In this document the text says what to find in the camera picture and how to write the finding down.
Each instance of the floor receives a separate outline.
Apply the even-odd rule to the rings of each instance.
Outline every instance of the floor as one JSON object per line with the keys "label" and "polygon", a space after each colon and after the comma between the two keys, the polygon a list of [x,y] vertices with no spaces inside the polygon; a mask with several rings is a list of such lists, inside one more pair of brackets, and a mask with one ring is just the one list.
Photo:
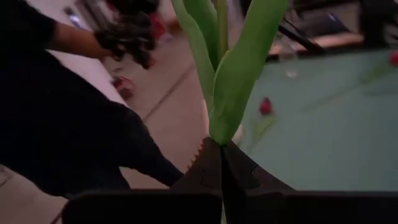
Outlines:
{"label": "floor", "polygon": [[[344,17],[348,27],[356,27],[352,13],[346,13],[354,9],[339,7],[335,12]],[[239,31],[239,26],[231,31],[232,42]],[[134,80],[137,90],[128,105],[143,118],[165,156],[185,172],[206,136],[203,95],[185,36],[177,36],[157,49],[154,57],[157,63],[149,71],[128,58],[122,63],[109,60],[106,67],[110,73]],[[132,188],[165,188],[136,171],[122,172]],[[45,195],[25,178],[0,168],[1,223],[52,223],[65,203],[65,199]]]}

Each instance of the black plastic part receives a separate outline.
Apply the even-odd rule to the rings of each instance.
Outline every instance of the black plastic part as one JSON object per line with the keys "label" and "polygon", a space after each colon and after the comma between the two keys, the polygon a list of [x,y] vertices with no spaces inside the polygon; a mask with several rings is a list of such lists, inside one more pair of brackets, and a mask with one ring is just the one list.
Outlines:
{"label": "black plastic part", "polygon": [[275,178],[233,142],[203,140],[203,151],[170,190],[92,192],[67,203],[65,224],[397,223],[398,194],[298,192]]}
{"label": "black plastic part", "polygon": [[62,220],[64,224],[220,224],[221,209],[220,149],[206,138],[199,158],[170,190],[92,192],[69,201]]}
{"label": "black plastic part", "polygon": [[212,192],[221,199],[221,153],[211,138],[203,140],[203,151],[191,168],[171,189],[174,192]]}
{"label": "black plastic part", "polygon": [[228,224],[398,222],[397,193],[298,192],[259,167],[233,142],[221,149],[221,160]]}
{"label": "black plastic part", "polygon": [[279,32],[286,35],[291,40],[296,41],[305,47],[308,51],[314,52],[315,54],[324,54],[325,49],[320,47],[318,44],[314,44],[308,37],[296,32],[295,30],[289,29],[284,24],[279,24]]}
{"label": "black plastic part", "polygon": [[93,192],[67,203],[64,224],[214,223],[220,224],[221,201],[213,194],[169,190]]}
{"label": "black plastic part", "polygon": [[[270,216],[275,215],[271,210],[280,201],[278,192],[294,191],[261,168],[232,141],[221,149],[221,163],[224,207],[229,224],[268,222]],[[261,194],[269,194],[271,205],[257,197]]]}

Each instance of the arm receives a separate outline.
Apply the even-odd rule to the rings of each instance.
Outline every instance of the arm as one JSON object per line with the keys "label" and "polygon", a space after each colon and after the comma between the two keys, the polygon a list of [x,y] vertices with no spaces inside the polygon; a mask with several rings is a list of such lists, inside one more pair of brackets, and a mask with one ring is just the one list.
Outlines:
{"label": "arm", "polygon": [[59,22],[55,25],[55,32],[50,40],[49,49],[90,58],[112,56],[110,50],[100,46],[92,32]]}
{"label": "arm", "polygon": [[94,34],[88,30],[59,23],[25,1],[6,0],[2,3],[4,13],[1,15],[0,31],[11,34],[10,41],[17,42],[16,47],[45,48],[91,58],[112,55],[110,50],[99,45]]}

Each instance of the black sleeve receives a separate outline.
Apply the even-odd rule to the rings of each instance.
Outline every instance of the black sleeve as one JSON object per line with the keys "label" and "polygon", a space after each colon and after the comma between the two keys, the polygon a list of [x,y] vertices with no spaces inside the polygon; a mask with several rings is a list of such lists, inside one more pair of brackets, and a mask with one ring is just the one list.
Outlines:
{"label": "black sleeve", "polygon": [[39,13],[24,0],[3,0],[1,8],[0,29],[6,40],[24,46],[47,46],[55,31],[55,20]]}

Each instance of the green plant stem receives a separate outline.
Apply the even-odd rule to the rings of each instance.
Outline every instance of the green plant stem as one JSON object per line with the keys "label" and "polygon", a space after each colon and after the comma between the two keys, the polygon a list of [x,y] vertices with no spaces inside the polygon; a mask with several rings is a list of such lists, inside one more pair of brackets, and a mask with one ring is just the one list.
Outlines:
{"label": "green plant stem", "polygon": [[219,61],[228,50],[228,4],[226,0],[217,0],[217,24],[218,24],[218,45]]}

